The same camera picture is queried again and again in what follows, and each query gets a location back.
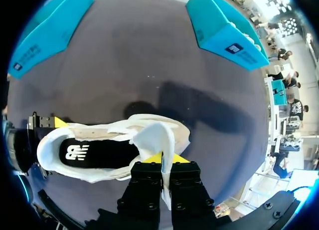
black t-shirt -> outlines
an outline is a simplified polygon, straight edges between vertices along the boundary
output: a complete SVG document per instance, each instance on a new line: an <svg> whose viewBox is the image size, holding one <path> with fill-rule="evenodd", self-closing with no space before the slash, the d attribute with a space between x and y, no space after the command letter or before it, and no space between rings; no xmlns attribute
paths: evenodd
<svg viewBox="0 0 319 230"><path fill-rule="evenodd" d="M297 84L297 80L295 78L292 78L288 87L294 87L296 84Z"/></svg>
<svg viewBox="0 0 319 230"><path fill-rule="evenodd" d="M285 54L287 51L285 49L280 49L278 51L278 59L282 57L283 54Z"/></svg>
<svg viewBox="0 0 319 230"><path fill-rule="evenodd" d="M304 119L304 106L300 100L295 99L292 104L290 104L290 116L299 116L300 120Z"/></svg>
<svg viewBox="0 0 319 230"><path fill-rule="evenodd" d="M284 59L284 60L289 59L289 55L287 55L287 51L286 51L285 49L280 49L280 50L278 51L278 60L279 60L280 58L282 58L282 59Z"/></svg>

blue box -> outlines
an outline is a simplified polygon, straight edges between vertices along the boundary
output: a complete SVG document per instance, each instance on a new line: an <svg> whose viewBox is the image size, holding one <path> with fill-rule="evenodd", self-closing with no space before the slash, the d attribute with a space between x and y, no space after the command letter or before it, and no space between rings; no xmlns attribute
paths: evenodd
<svg viewBox="0 0 319 230"><path fill-rule="evenodd" d="M226 1L189 0L186 9L200 48L221 55L247 70L269 64L266 52L249 20ZM261 47L261 51L244 33Z"/></svg>
<svg viewBox="0 0 319 230"><path fill-rule="evenodd" d="M36 64L63 51L94 0L51 0L21 34L8 73L20 79Z"/></svg>
<svg viewBox="0 0 319 230"><path fill-rule="evenodd" d="M285 90L285 85L282 80L274 80L271 82L273 88L273 95L275 100L275 105L286 105L287 95Z"/></svg>

shoe insole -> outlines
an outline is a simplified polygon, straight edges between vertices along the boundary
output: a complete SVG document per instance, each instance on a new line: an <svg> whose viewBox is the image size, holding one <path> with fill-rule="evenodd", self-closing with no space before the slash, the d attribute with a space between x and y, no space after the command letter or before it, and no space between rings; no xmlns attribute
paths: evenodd
<svg viewBox="0 0 319 230"><path fill-rule="evenodd" d="M61 143L59 152L60 160L65 165L89 169L126 167L137 155L137 147L129 141L114 140L66 139Z"/></svg>

shoe tongue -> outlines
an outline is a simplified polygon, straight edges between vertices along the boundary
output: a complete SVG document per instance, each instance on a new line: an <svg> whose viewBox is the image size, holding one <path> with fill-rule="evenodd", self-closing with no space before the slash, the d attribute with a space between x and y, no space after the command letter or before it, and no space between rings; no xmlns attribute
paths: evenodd
<svg viewBox="0 0 319 230"><path fill-rule="evenodd" d="M154 123L141 130L130 142L138 148L141 160L144 161L163 151L162 171L170 171L175 138L173 131L162 123Z"/></svg>

white wall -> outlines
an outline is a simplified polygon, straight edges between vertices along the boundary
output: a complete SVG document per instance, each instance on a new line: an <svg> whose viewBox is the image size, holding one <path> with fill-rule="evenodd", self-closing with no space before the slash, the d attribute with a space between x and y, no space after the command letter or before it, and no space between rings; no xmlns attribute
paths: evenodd
<svg viewBox="0 0 319 230"><path fill-rule="evenodd" d="M302 135L314 134L318 131L319 124L319 89L316 77L315 65L311 54L307 49L305 41L299 34L281 38L284 48L291 50L293 55L289 58L294 70L299 72L300 100L304 105L309 106L309 112L304 114L304 128Z"/></svg>
<svg viewBox="0 0 319 230"><path fill-rule="evenodd" d="M259 14L261 15L261 16L259 17L259 20L260 20L261 22L267 22L267 21L268 21L268 19L263 16L263 13L262 13L261 9L260 9L260 8L258 7L258 5L254 2L254 0L244 0L244 1L245 1L245 2L244 2L244 7L249 8L249 9L251 9L251 8L254 7L254 8L256 8L256 9L258 10Z"/></svg>

